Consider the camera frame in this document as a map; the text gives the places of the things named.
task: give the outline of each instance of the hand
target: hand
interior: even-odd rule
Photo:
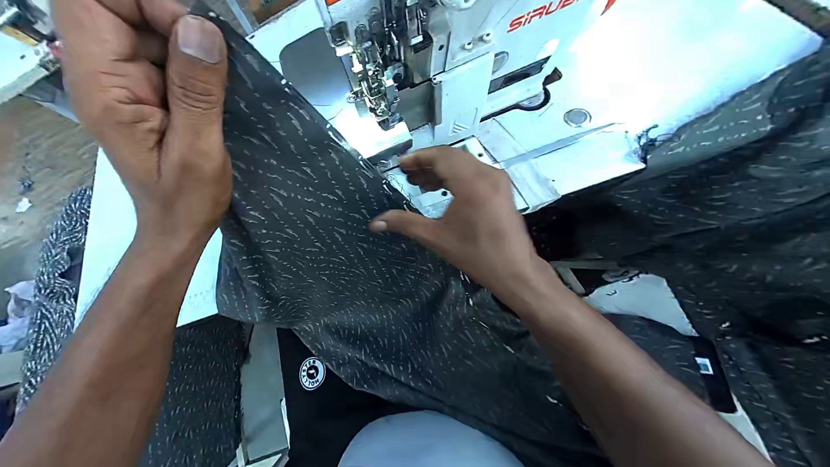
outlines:
[[[373,232],[418,241],[499,297],[550,270],[536,254],[503,171],[448,147],[407,155],[400,166],[409,183],[427,191],[447,189],[454,200],[440,219],[397,210],[380,214],[369,223]]]
[[[73,106],[133,198],[136,238],[203,246],[232,187],[219,29],[174,0],[53,4]]]

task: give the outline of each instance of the patterned cloth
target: patterned cloth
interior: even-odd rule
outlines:
[[[90,188],[71,194],[43,243],[18,413],[72,335],[91,195]],[[227,467],[240,440],[244,356],[240,322],[210,317],[176,331],[164,401],[139,465]]]
[[[825,45],[680,128],[659,175],[547,213],[668,280],[777,465],[830,465],[828,86]]]
[[[194,11],[229,45],[220,313],[290,327],[352,387],[450,415],[528,466],[607,465],[518,317],[414,242],[370,233],[403,198],[243,37]],[[703,395],[691,344],[660,326],[631,328]]]

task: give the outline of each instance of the round logo patch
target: round logo patch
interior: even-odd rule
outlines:
[[[300,365],[300,384],[307,391],[313,391],[323,384],[325,379],[325,365],[317,358],[310,356]]]

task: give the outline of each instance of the white sewing machine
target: white sewing machine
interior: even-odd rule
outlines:
[[[559,108],[549,91],[567,73],[557,53],[613,3],[300,0],[248,38],[425,215],[452,194],[408,184],[397,158],[432,145],[506,170],[531,212],[645,167],[612,122]]]

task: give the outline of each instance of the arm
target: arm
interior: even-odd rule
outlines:
[[[449,189],[455,199],[441,219],[389,211],[369,228],[416,239],[513,309],[548,351],[563,388],[615,465],[770,465],[562,284],[536,254],[507,175],[447,148],[409,155],[401,167],[411,183]]]
[[[136,17],[129,2],[54,5],[76,111],[124,181],[138,228],[0,441],[10,467],[138,463],[164,395],[178,310],[229,203],[222,34],[175,7],[164,18]],[[169,49],[161,34],[131,26],[147,21],[170,35]],[[166,61],[166,76],[150,60]]]
[[[135,465],[201,249],[137,238],[2,442],[5,465]]]

